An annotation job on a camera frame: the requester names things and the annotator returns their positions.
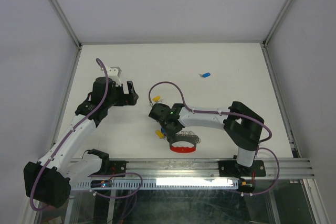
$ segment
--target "small blue capsule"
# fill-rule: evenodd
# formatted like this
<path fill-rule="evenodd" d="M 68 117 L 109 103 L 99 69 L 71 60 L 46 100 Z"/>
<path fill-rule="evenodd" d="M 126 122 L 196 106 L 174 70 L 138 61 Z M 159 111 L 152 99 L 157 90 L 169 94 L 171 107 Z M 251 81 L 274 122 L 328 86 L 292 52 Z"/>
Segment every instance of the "small blue capsule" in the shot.
<path fill-rule="evenodd" d="M 202 78 L 209 77 L 211 74 L 210 73 L 204 73 L 204 74 L 199 74 Z"/>

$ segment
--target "enclosure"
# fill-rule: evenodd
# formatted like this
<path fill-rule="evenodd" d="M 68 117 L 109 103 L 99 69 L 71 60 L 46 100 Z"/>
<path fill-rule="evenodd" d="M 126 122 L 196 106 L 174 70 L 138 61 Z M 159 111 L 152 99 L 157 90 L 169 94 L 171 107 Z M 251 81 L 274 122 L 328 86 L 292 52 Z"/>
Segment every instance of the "enclosure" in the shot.
<path fill-rule="evenodd" d="M 335 222 L 335 0 L 0 3 L 1 223 Z M 106 177 L 88 177 L 62 207 L 37 213 L 25 194 L 23 168 L 59 140 L 95 79 L 104 76 L 96 58 L 120 67 L 122 83 L 133 81 L 139 99 L 110 108 L 71 162 L 98 149 L 116 167 L 139 173 L 143 184 L 127 175 L 94 187 L 112 197 L 140 188 L 133 197 L 110 200 L 89 191 Z M 202 78 L 205 73 L 211 75 Z M 260 147 L 274 151 L 280 167 L 272 190 L 241 197 L 225 186 L 189 185 L 189 179 L 228 178 L 235 186 L 237 178 L 222 176 L 221 162 L 232 160 L 237 146 L 223 130 L 188 127 L 200 139 L 196 151 L 171 151 L 148 117 L 148 91 L 161 81 L 177 84 L 190 106 L 220 111 L 240 101 L 260 115 L 273 133 Z M 169 106 L 181 103 L 167 84 L 155 87 L 155 96 Z M 277 162 L 266 150 L 256 161 L 266 172 L 256 176 L 256 191 L 267 190 Z M 162 186 L 160 178 L 187 184 Z"/>

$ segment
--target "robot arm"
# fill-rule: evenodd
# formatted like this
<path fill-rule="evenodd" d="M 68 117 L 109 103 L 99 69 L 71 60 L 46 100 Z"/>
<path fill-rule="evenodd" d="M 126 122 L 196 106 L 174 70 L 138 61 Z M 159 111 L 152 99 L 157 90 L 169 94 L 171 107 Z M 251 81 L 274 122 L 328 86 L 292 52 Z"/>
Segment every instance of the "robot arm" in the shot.
<path fill-rule="evenodd" d="M 185 137 L 176 134 L 188 126 L 211 127 L 225 130 L 238 146 L 237 165 L 250 168 L 253 164 L 256 150 L 259 145 L 262 127 L 251 120 L 235 115 L 222 115 L 221 112 L 234 112 L 252 117 L 261 123 L 264 120 L 241 102 L 233 102 L 228 108 L 193 108 L 195 111 L 217 111 L 216 114 L 193 113 L 183 104 L 176 103 L 169 106 L 157 103 L 153 106 L 149 117 L 158 121 L 165 131 L 170 144 L 185 141 Z"/>
<path fill-rule="evenodd" d="M 134 90 L 132 81 L 127 82 L 129 93 L 124 94 L 123 92 L 123 86 L 119 79 L 121 69 L 107 68 L 107 73 L 109 75 L 108 92 L 103 104 L 85 119 L 98 106 L 105 93 L 106 77 L 98 77 L 93 83 L 92 92 L 77 107 L 75 116 L 65 134 L 38 162 L 28 162 L 25 166 L 24 179 L 28 197 L 32 192 L 38 173 L 45 165 L 45 170 L 35 189 L 34 199 L 56 208 L 62 206 L 68 199 L 72 186 L 93 173 L 104 175 L 109 171 L 109 154 L 95 149 L 90 150 L 81 161 L 69 166 L 71 159 L 86 137 L 107 116 L 109 108 L 137 103 L 138 95 Z M 74 126 L 80 121 L 82 122 L 74 130 Z M 61 144 L 61 140 L 67 135 L 66 141 Z"/>

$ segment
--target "yellow object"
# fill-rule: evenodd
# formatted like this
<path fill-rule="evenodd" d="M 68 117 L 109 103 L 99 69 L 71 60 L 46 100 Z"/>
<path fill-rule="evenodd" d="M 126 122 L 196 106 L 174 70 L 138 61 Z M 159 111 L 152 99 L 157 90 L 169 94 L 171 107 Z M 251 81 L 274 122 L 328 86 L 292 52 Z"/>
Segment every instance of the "yellow object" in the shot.
<path fill-rule="evenodd" d="M 153 101 L 153 102 L 159 102 L 160 99 L 161 99 L 161 97 L 158 95 L 157 97 L 154 97 L 154 98 L 152 99 L 152 101 Z"/>
<path fill-rule="evenodd" d="M 161 131 L 156 130 L 155 133 L 158 135 L 159 138 L 164 138 L 164 135 Z"/>

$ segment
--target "glass panel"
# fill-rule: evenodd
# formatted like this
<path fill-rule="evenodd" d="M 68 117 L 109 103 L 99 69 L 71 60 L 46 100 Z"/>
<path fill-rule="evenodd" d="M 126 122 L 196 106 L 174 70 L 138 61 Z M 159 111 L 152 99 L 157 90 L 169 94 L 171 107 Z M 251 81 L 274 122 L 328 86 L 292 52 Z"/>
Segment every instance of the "glass panel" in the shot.
<path fill-rule="evenodd" d="M 256 190 L 272 181 L 256 181 Z M 104 190 L 123 196 L 129 190 Z M 49 207 L 36 224 L 207 224 L 314 223 L 300 181 L 281 180 L 271 193 L 244 196 L 230 190 L 140 190 L 127 199 L 110 200 L 88 191 L 73 191 L 64 206 Z"/>

